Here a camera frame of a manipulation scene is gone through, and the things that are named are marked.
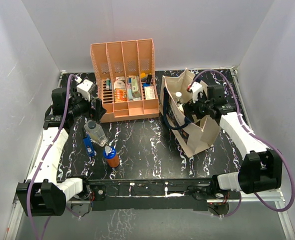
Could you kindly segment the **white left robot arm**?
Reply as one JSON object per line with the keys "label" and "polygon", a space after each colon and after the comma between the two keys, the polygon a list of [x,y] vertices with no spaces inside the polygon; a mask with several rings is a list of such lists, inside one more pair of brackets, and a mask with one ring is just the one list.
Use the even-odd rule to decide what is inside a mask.
{"label": "white left robot arm", "polygon": [[57,171],[74,120],[85,116],[97,121],[106,113],[101,99],[91,99],[92,90],[91,86],[78,86],[70,92],[65,87],[52,91],[35,164],[27,179],[16,187],[16,195],[28,217],[61,216],[70,199],[84,200],[90,196],[91,187],[84,176],[59,182]]}

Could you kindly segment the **tall clear square bottle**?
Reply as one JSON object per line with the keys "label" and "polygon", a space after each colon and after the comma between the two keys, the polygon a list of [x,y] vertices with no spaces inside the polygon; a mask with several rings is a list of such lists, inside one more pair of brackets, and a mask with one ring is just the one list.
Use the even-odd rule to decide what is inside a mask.
{"label": "tall clear square bottle", "polygon": [[96,123],[93,120],[88,120],[85,125],[84,129],[88,133],[89,137],[100,147],[104,147],[107,143],[106,134],[101,125]]}

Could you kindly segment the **small white capped bottle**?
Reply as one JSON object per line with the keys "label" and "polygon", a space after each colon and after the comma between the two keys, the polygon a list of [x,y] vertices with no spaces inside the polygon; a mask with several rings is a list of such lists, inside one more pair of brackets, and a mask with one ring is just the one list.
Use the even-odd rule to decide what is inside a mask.
{"label": "small white capped bottle", "polygon": [[177,104],[181,104],[182,103],[182,93],[180,91],[177,91],[175,93],[175,99]]}

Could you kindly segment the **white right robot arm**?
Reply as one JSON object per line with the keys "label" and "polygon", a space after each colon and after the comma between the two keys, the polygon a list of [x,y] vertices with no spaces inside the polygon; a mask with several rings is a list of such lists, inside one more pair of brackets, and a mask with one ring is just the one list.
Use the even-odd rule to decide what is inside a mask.
{"label": "white right robot arm", "polygon": [[215,198],[223,198],[229,190],[246,194],[278,189],[282,183],[282,160],[275,150],[257,140],[248,129],[237,108],[227,102],[224,87],[203,87],[194,82],[187,88],[192,99],[183,104],[188,118],[211,117],[234,142],[243,162],[238,172],[219,174],[210,192]]}

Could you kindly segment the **small clear glass bottle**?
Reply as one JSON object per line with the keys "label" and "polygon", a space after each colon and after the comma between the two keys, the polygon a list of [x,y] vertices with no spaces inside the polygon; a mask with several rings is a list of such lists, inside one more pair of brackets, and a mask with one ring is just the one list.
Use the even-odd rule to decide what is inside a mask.
{"label": "small clear glass bottle", "polygon": [[184,104],[180,103],[180,104],[177,105],[177,107],[178,107],[179,111],[180,111],[183,115],[185,115],[185,112],[184,112]]}

